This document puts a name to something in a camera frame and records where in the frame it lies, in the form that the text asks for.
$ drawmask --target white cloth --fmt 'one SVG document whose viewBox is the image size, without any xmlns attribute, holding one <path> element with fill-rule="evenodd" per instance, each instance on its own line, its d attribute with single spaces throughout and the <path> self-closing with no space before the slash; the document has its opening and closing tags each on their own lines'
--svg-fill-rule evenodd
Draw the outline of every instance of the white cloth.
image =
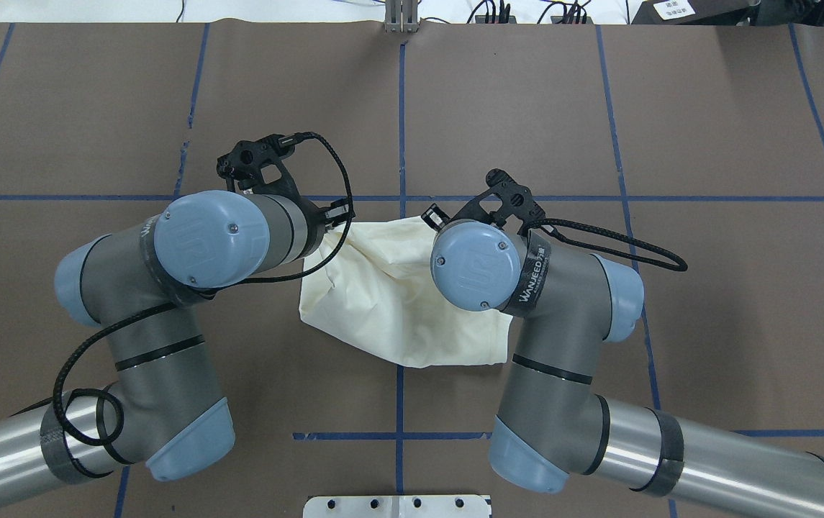
<svg viewBox="0 0 824 518">
<path fill-rule="evenodd" d="M 341 229 L 326 233 L 305 269 L 332 252 Z M 332 262 L 303 278 L 300 319 L 406 367 L 505 362 L 510 315 L 468 312 L 444 299 L 429 269 L 434 238 L 419 217 L 352 223 Z"/>
</svg>

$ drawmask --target white label sticker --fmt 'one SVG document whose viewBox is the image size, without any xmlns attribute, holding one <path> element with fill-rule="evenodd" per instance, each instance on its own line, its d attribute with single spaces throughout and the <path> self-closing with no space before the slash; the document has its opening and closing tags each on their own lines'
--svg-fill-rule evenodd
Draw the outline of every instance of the white label sticker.
<svg viewBox="0 0 824 518">
<path fill-rule="evenodd" d="M 687 0 L 668 0 L 667 2 L 659 2 L 655 4 L 655 10 L 658 11 L 658 16 L 661 19 L 681 19 L 696 14 Z"/>
</svg>

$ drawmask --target crumpled towel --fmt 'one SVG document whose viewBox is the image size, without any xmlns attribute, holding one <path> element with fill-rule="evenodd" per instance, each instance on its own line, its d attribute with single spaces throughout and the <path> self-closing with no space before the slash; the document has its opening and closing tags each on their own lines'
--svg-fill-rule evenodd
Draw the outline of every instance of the crumpled towel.
<svg viewBox="0 0 824 518">
<path fill-rule="evenodd" d="M 304 269 L 332 252 L 342 229 L 325 234 Z M 434 238 L 420 217 L 352 223 L 332 262 L 303 278 L 300 319 L 405 367 L 505 362 L 510 315 L 444 299 L 429 269 Z"/>
</svg>

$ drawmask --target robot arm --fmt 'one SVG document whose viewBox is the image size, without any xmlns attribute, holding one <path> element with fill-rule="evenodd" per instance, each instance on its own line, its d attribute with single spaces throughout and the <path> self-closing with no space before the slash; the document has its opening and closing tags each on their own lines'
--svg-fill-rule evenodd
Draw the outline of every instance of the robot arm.
<svg viewBox="0 0 824 518">
<path fill-rule="evenodd" d="M 503 173 L 495 171 L 490 187 Z M 448 220 L 432 206 L 422 215 L 438 230 L 431 271 L 445 298 L 523 318 L 492 435 L 494 471 L 537 492 L 562 491 L 570 473 L 594 474 L 734 514 L 824 517 L 823 457 L 590 391 L 600 345 L 628 337 L 641 314 L 642 280 L 533 230 L 511 239 L 499 228 L 507 215 L 544 217 L 520 189 L 514 204 L 500 194 L 493 213 L 467 206 Z"/>
<path fill-rule="evenodd" d="M 295 144 L 316 137 L 240 142 L 218 160 L 229 191 L 181 197 L 60 262 L 57 298 L 77 322 L 107 330 L 149 316 L 108 334 L 118 373 L 104 389 L 108 401 L 94 390 L 64 391 L 66 426 L 47 402 L 0 421 L 0 507 L 129 463 L 145 462 L 158 480 L 183 478 L 230 451 L 230 410 L 191 306 L 314 252 L 326 229 L 350 221 L 350 201 L 320 209 L 284 168 Z M 265 183 L 261 169 L 271 164 L 281 177 Z"/>
</svg>

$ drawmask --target light blue plastic cap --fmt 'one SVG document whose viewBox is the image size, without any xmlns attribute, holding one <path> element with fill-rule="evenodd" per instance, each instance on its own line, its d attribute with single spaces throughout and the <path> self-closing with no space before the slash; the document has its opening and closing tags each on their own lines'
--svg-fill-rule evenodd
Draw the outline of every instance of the light blue plastic cap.
<svg viewBox="0 0 824 518">
<path fill-rule="evenodd" d="M 520 278 L 520 257 L 500 229 L 464 221 L 442 230 L 431 252 L 431 276 L 454 306 L 471 312 L 501 305 Z"/>
<path fill-rule="evenodd" d="M 622 342 L 635 330 L 635 322 L 642 316 L 645 305 L 645 285 L 632 268 L 613 263 L 596 253 L 594 257 L 603 266 L 610 285 L 610 333 L 605 342 Z"/>
<path fill-rule="evenodd" d="M 557 468 L 530 448 L 498 416 L 494 417 L 488 462 L 504 480 L 538 493 L 558 493 L 569 479 L 569 473 Z"/>
<path fill-rule="evenodd" d="M 99 239 L 69 252 L 66 257 L 60 260 L 57 271 L 53 274 L 53 290 L 57 294 L 57 301 L 79 324 L 91 325 L 92 327 L 99 326 L 99 323 L 95 322 L 95 319 L 87 311 L 86 305 L 82 302 L 82 268 L 86 265 L 86 257 L 89 256 L 92 247 L 108 236 L 110 234 L 105 234 Z"/>
<path fill-rule="evenodd" d="M 172 278 L 194 288 L 223 288 L 258 269 L 271 233 L 261 210 L 244 196 L 203 191 L 169 204 L 153 240 Z"/>
<path fill-rule="evenodd" d="M 230 406 L 224 397 L 149 457 L 146 468 L 159 482 L 185 478 L 222 459 L 235 442 Z"/>
</svg>

